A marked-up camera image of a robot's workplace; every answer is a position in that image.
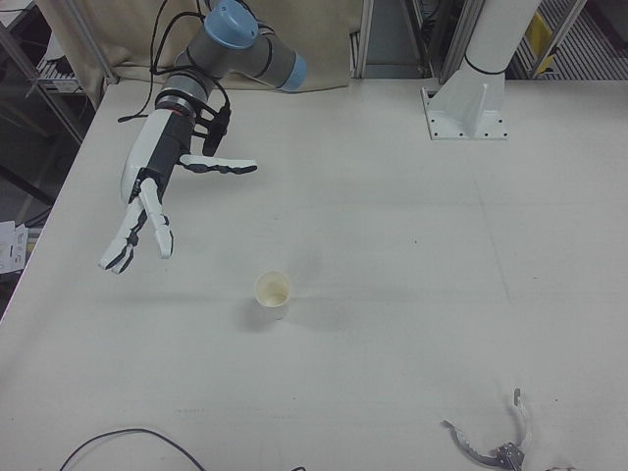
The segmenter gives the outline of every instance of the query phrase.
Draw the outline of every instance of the white metal pillar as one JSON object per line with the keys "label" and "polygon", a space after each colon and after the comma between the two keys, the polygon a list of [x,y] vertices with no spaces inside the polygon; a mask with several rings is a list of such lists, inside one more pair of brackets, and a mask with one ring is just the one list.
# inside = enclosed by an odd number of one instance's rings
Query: white metal pillar
{"label": "white metal pillar", "polygon": [[486,0],[460,69],[423,104],[432,139],[498,139],[505,69],[541,0]]}

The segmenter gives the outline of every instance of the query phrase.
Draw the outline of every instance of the beige curtain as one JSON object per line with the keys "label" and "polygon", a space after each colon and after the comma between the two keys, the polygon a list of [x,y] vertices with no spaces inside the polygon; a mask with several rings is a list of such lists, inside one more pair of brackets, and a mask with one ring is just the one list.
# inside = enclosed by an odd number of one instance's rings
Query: beige curtain
{"label": "beige curtain", "polygon": [[[75,1],[116,74],[123,79],[148,80],[150,37],[161,0]],[[97,105],[103,92],[103,73],[81,40],[72,16],[59,0],[36,0],[36,3],[58,36],[80,83]],[[247,3],[258,18],[271,25],[307,61],[304,90],[348,83],[348,37],[359,29],[362,0],[248,0]],[[202,0],[200,4],[206,14]],[[158,38],[175,14],[195,10],[194,0],[170,0],[162,14]],[[169,35],[160,65],[172,65],[199,28],[198,19],[181,19]],[[265,86],[235,74],[225,78],[224,85]]]}

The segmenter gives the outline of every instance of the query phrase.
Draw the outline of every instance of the white paper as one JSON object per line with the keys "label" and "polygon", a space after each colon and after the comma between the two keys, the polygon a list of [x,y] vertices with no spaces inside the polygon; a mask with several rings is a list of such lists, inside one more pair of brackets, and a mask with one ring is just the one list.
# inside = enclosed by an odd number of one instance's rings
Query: white paper
{"label": "white paper", "polygon": [[14,221],[0,223],[0,274],[22,270],[26,264],[28,228]]}

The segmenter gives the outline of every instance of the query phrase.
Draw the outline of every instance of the robotic finger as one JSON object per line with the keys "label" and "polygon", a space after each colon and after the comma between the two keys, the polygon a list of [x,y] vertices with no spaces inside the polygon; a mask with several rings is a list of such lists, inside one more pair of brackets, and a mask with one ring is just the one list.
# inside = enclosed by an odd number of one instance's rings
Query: robotic finger
{"label": "robotic finger", "polygon": [[157,195],[157,183],[153,179],[144,180],[139,187],[139,199],[148,216],[148,220],[155,228],[155,240],[159,246],[159,254],[162,259],[170,258],[173,254],[174,237],[170,230],[170,221],[162,212],[159,196]]}
{"label": "robotic finger", "polygon": [[179,163],[187,170],[196,174],[220,172],[221,174],[248,174],[257,170],[254,160],[229,160],[204,155],[182,155]]}
{"label": "robotic finger", "polygon": [[116,237],[111,241],[98,266],[113,273],[124,272],[133,259],[133,248],[139,242],[137,233],[146,222],[146,213],[138,197],[127,206],[127,215]]}

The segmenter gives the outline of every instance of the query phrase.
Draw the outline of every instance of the black cord on table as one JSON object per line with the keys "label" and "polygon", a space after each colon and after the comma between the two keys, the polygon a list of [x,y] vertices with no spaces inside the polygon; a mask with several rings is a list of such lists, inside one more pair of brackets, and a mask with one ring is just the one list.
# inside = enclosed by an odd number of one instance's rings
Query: black cord on table
{"label": "black cord on table", "polygon": [[[191,463],[194,466],[196,466],[196,468],[199,471],[205,471],[205,468],[203,468],[203,466],[196,460],[196,458],[194,458],[181,445],[173,442],[169,438],[164,437],[163,435],[161,435],[161,434],[159,434],[157,432],[154,432],[154,431],[152,431],[150,429],[144,429],[144,428],[130,428],[130,429],[114,430],[112,432],[107,432],[107,433],[104,433],[104,434],[97,435],[96,437],[92,437],[91,439],[87,440],[86,442],[83,442],[77,449],[75,449],[70,454],[70,456],[68,456],[68,458],[61,465],[61,468],[59,468],[59,471],[64,471],[66,469],[66,467],[68,466],[68,464],[70,463],[70,461],[72,461],[72,458],[74,458],[83,448],[85,448],[89,444],[92,444],[94,442],[97,442],[97,441],[99,441],[101,439],[104,439],[104,438],[107,438],[107,437],[112,437],[112,436],[116,436],[116,435],[129,435],[129,434],[148,434],[148,435],[152,435],[153,437],[157,437],[158,439],[166,442],[168,445],[170,445],[173,448],[176,448],[178,451],[180,451],[189,461],[191,461]],[[298,467],[292,469],[292,471],[306,471],[306,470],[305,470],[305,468],[303,466],[298,466]]]}

